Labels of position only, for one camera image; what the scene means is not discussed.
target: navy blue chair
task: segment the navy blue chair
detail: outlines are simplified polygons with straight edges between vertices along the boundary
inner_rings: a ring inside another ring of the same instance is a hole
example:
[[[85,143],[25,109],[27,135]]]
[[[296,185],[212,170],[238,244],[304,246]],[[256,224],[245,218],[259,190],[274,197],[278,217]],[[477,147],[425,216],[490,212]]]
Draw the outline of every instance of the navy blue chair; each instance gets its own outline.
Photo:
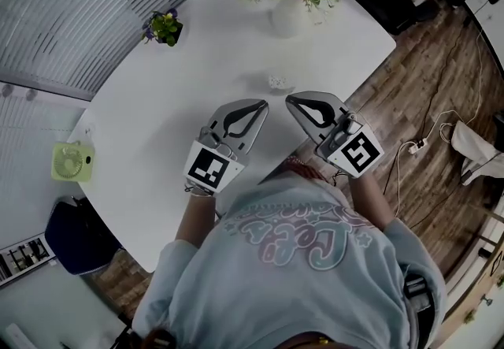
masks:
[[[56,203],[45,237],[69,273],[84,275],[105,268],[121,245],[87,199],[75,203]]]

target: green mini fan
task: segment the green mini fan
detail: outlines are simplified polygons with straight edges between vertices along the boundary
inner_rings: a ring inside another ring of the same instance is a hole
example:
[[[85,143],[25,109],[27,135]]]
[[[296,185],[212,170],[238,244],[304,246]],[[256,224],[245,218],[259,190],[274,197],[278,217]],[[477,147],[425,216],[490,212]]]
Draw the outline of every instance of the green mini fan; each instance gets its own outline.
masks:
[[[80,143],[56,143],[50,175],[58,181],[86,182],[91,178],[95,149]]]

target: white table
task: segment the white table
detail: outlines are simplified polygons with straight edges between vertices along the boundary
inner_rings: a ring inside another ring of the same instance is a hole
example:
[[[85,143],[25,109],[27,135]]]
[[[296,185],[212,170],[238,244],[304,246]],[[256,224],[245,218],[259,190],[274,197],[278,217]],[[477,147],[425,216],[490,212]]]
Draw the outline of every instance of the white table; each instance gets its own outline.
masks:
[[[269,116],[250,165],[220,195],[225,209],[306,139],[268,74],[295,91],[328,91],[346,100],[395,48],[394,40],[354,0],[340,0],[322,24],[293,39],[272,35],[275,0],[188,0],[173,48],[140,43],[94,97],[70,140],[96,149],[84,193],[124,248],[148,272],[173,240],[188,195],[183,165],[192,140],[215,109],[264,98]]]

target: window blind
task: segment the window blind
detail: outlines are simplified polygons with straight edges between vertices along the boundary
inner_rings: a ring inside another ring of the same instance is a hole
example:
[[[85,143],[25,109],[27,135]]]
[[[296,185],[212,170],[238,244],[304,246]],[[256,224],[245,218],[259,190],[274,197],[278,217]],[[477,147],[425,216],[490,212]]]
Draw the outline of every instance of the window blind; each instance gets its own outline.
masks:
[[[0,0],[0,80],[91,100],[153,10],[185,0]]]

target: power strip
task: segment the power strip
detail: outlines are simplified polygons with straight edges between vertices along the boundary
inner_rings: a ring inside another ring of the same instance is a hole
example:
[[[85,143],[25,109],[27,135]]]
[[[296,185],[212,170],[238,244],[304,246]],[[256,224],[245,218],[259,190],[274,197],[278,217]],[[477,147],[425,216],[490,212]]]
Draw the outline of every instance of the power strip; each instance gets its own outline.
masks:
[[[415,154],[419,150],[423,149],[428,145],[427,143],[427,138],[423,138],[422,140],[415,140],[413,141],[415,143],[414,145],[408,147],[409,154]]]

